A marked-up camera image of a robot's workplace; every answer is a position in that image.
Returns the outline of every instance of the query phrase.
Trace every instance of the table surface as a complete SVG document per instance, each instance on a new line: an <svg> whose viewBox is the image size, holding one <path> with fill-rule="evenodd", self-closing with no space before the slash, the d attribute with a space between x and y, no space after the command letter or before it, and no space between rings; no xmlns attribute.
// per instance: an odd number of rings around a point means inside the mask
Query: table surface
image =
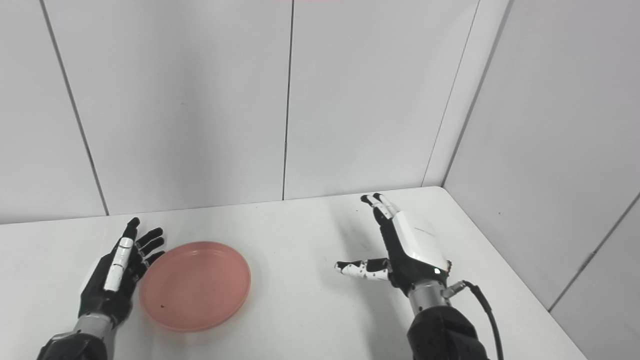
<svg viewBox="0 0 640 360"><path fill-rule="evenodd" d="M584 360L471 219L442 188L384 194L429 219L453 262L450 283L482 287L505 359ZM408 299L388 282L338 274L336 260L385 257L371 209L360 194L136 214L140 234L165 230L167 248L218 241L237 249L252 272L244 306L208 331L177 334L149 322L134 295L115 338L125 359L411 359ZM47 340L71 330L83 281L131 215L0 225L0 358L33 360ZM452 299L495 359L491 327L471 292Z"/></svg>

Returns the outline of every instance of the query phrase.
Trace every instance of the black cable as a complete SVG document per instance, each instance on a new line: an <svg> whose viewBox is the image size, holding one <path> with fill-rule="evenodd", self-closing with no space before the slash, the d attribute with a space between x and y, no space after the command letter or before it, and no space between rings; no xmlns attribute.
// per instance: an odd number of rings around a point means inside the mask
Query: black cable
<svg viewBox="0 0 640 360"><path fill-rule="evenodd" d="M491 306L487 301L486 297L480 290L480 287L477 285L473 285L471 282L465 281L465 285L471 290L471 292L476 296L478 302L484 309L487 317L489 318L489 322L491 323L491 329L493 330L493 338L495 339L495 352L498 354L498 360L504 360L504 356L502 355L502 340L500 340L500 333L498 332L498 324L495 323L495 318L493 317L493 313L491 311Z"/></svg>

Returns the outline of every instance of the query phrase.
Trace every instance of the pink plate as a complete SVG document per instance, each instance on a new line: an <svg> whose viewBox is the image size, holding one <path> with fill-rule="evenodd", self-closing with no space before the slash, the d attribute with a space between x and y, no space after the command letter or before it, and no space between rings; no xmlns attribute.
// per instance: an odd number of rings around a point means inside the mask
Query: pink plate
<svg viewBox="0 0 640 360"><path fill-rule="evenodd" d="M251 272L233 248L209 241L188 243L161 256L142 278L146 314L172 331L214 327L240 309Z"/></svg>

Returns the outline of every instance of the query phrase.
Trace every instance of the panel seam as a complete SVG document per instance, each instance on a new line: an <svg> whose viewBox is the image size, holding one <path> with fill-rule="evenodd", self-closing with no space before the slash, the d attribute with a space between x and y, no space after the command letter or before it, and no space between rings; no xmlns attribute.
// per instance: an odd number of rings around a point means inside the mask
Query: panel seam
<svg viewBox="0 0 640 360"><path fill-rule="evenodd" d="M571 286L573 285L573 283L576 281L576 279L578 279L578 276L580 276L580 274L582 274L582 272L584 271L584 269L586 269L586 267L589 265L589 263L593 260L593 258L595 257L596 254L598 254L598 251L600 251L600 249L602 248L602 245L604 245L605 242L607 242L607 240L611 237L611 235L613 234L613 232L615 232L615 230L618 228L618 226L620 225L620 223L622 223L622 220L624 220L624 218L627 216L627 214L629 214L629 211L631 211L631 209L636 205L636 203L638 202L638 199L640 199L640 192L636 195L636 197L631 201L631 204L629 204L629 206L627 206L627 208L624 210L624 212L622 213L622 215L620 215L620 217L618 218L618 221L616 221L613 226L611 227L611 229L609 229L609 232L604 236L604 238L600 241L600 243L598 244L598 246L596 246L596 248L589 253L587 259L582 263L582 265L580 266L580 268L578 269L578 271L573 275L573 277L571 278L571 280L569 281L569 283L564 287L564 289L562 290L562 292L560 293L560 295L558 295L558 298L556 298L556 301L553 302L553 304L551 304L551 306L547 309L547 311L550 313L551 310L554 309L554 307L556 307L556 305L558 304L558 302L562 299L562 297L564 296L564 294L566 294L566 292L569 290L569 288L571 288Z"/></svg>
<svg viewBox="0 0 640 360"><path fill-rule="evenodd" d="M69 83L69 78L67 77L67 71L65 70L65 66L62 62L62 55L60 54L60 49L58 47L58 43L56 41L56 36L53 33L53 27L51 26L51 20L49 19L49 13L47 12L47 7L44 3L44 0L40 0L40 7L42 7L42 14L44 15L44 21L47 23L47 30L49 31L49 36L51 37L51 42L53 44L54 52L56 53L56 57L58 59L58 65L60 66L60 70L62 71L62 78L64 79L65 86L67 88L67 94L69 96L69 100L71 102L71 108L74 111L74 116L76 117L76 123L78 125L78 130L80 131L80 136L82 138L84 149L86 151L86 155L89 158L89 164L91 166L91 171L93 172L93 179L95 180L95 185L98 188L98 194L100 195L100 201L102 201L102 208L104 210L105 215L109 215L109 208L107 208L107 202L104 199L104 193L102 192L102 186L100 185L100 179L98 178L98 172L95 169L95 163L93 162L93 156L91 155L91 150L89 149L89 143L87 142L86 135L84 133L84 127L82 122L80 121L80 114L78 113L78 109L76 106L76 100L74 99L74 94L71 91L71 85Z"/></svg>
<svg viewBox="0 0 640 360"><path fill-rule="evenodd" d="M291 0L291 28L289 31L289 74L287 76L287 114L284 128L284 165L282 167L282 200L284 200L284 188L287 179L287 151L289 150L289 98L291 95L291 53L293 50L293 13L296 1Z"/></svg>
<svg viewBox="0 0 640 360"><path fill-rule="evenodd" d="M471 118L471 114L476 107L476 102L478 99L478 95L480 94L480 90L484 84L484 79L486 78L486 74L489 71L489 66L493 60L493 55L495 54L495 50L498 48L498 43L500 42L500 37L502 37L502 32L504 31L504 26L507 23L507 19L509 17L509 13L511 12L511 7L513 6L513 0L509 0L506 9L504 10L504 15L502 16L502 20L500 21L500 26L498 27L498 32L496 33L495 39L493 40L493 45L491 46L491 51L489 52L489 57L487 58L486 64L484 65L484 70L482 76L480 77L480 82L478 82L478 87L476 88L476 93L474 94L473 100L471 100L471 105L469 106L469 110L467 111L467 116L465 117L465 123L462 125L462 130L460 130L460 135L458 135L458 141L456 142L456 146L453 149L453 154L451 154L451 159L449 160L449 166L447 167L447 171L444 174L444 178L442 179L441 187L445 187L445 183L447 181L447 177L449 177L449 172L451 171L451 167L453 166L453 162L456 159L456 155L458 155L458 149L460 148L460 143L462 141L463 136L465 135L465 131L467 130L467 125L469 123L469 119Z"/></svg>
<svg viewBox="0 0 640 360"><path fill-rule="evenodd" d="M433 146L431 147L431 152L429 153L429 159L427 160L427 167L424 169L424 175L422 176L422 182L420 186L424 186L424 180L427 177L427 172L429 171L429 165L431 164L431 157L433 157L433 150L436 148L438 136L440 136L440 129L442 128L442 122L444 121L444 117L447 114L447 108L449 107L449 101L451 100L451 94L453 94L453 88L456 86L456 80L458 79L458 72L460 71L460 65L462 65L462 59L464 59L465 57L465 51L467 50L467 44L469 43L469 37L471 36L471 31L474 27L474 22L476 21L476 14L478 13L478 8L480 7L480 1L481 0L478 0L478 2L476 3L476 10L474 11L474 16L471 18L471 25L469 26L467 39L465 40L465 45L462 47L462 53L460 54L460 61L458 62L458 68L456 68L456 74L453 77L453 83L451 84L451 89L449 90L449 96L447 97L447 102L444 105L442 118L440 119L440 124L438 125L438 131L436 132L436 137L433 140Z"/></svg>

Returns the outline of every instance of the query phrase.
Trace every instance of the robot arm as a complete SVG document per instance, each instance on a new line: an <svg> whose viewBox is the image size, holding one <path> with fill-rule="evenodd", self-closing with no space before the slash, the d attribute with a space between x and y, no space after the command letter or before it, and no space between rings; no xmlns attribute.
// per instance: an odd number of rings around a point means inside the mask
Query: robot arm
<svg viewBox="0 0 640 360"><path fill-rule="evenodd" d="M498 358L502 360L497 326L480 289L467 281L447 287L451 262L442 254L433 226L400 210L382 194L363 195L360 200L373 209L388 258L339 261L335 269L341 274L363 279L388 279L409 298L415 318L407 337L414 360L487 359L474 326L449 302L466 287L474 292L490 317Z"/></svg>
<svg viewBox="0 0 640 360"><path fill-rule="evenodd" d="M104 338L131 312L131 297L149 266L164 254L161 228L134 241L140 224L133 218L109 254L95 267L80 296L73 331L55 335L42 347L37 360L107 360Z"/></svg>

